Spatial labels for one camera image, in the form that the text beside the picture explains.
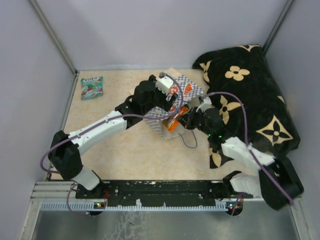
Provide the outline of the checkered paper bag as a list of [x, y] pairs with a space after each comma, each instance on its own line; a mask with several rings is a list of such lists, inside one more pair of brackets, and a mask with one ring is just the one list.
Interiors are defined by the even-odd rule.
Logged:
[[186, 77], [174, 68], [169, 68], [164, 71], [166, 74], [175, 78], [176, 84], [173, 84], [169, 89], [167, 100], [170, 100], [172, 95], [176, 94], [177, 99], [173, 102], [171, 109], [167, 112], [160, 107], [155, 107], [147, 113], [151, 119], [145, 119], [144, 122], [153, 129], [164, 140], [170, 140], [184, 134], [185, 129], [175, 122], [175, 115], [172, 115], [179, 106], [184, 106], [194, 98], [204, 93], [204, 90], [198, 86], [193, 80]]

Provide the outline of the green mint candy bag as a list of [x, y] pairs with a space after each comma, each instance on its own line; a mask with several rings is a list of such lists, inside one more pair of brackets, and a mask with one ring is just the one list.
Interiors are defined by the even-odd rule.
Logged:
[[81, 100], [90, 100], [103, 95], [103, 77], [81, 79]]

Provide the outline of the orange fruits candy bag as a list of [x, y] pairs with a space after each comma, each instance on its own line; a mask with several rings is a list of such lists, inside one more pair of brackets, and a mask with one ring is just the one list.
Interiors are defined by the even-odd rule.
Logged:
[[177, 114], [163, 120], [162, 123], [165, 126], [165, 128], [170, 133], [172, 133], [179, 124], [179, 121], [177, 120], [177, 118], [183, 116], [185, 113], [189, 111], [189, 109], [190, 108], [188, 106], [182, 106]]

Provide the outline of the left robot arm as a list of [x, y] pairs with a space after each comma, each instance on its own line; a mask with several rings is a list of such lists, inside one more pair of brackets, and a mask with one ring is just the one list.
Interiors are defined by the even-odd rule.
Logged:
[[82, 129], [65, 133], [63, 130], [53, 136], [51, 147], [47, 153], [50, 163], [65, 181], [73, 181], [86, 189], [91, 197], [97, 199], [103, 195], [104, 186], [93, 170], [85, 167], [81, 156], [94, 145], [106, 138], [127, 130], [142, 120], [157, 120], [149, 112], [158, 107], [167, 114], [158, 117], [167, 119], [173, 115], [170, 111], [177, 94], [170, 95], [170, 88], [178, 85], [177, 80], [168, 73], [159, 77], [151, 75], [135, 87], [133, 95], [115, 107], [108, 115]]

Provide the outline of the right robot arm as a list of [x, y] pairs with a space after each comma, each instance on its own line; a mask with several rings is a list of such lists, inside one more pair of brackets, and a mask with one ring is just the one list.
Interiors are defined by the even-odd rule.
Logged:
[[192, 107], [178, 122], [188, 130], [197, 129], [207, 135], [210, 147], [255, 171], [255, 175], [234, 171], [224, 177], [223, 192], [229, 198], [246, 193], [262, 198], [269, 207], [280, 210], [304, 192], [304, 187], [292, 162], [286, 157], [275, 157], [245, 144], [226, 129], [214, 108], [202, 110]]

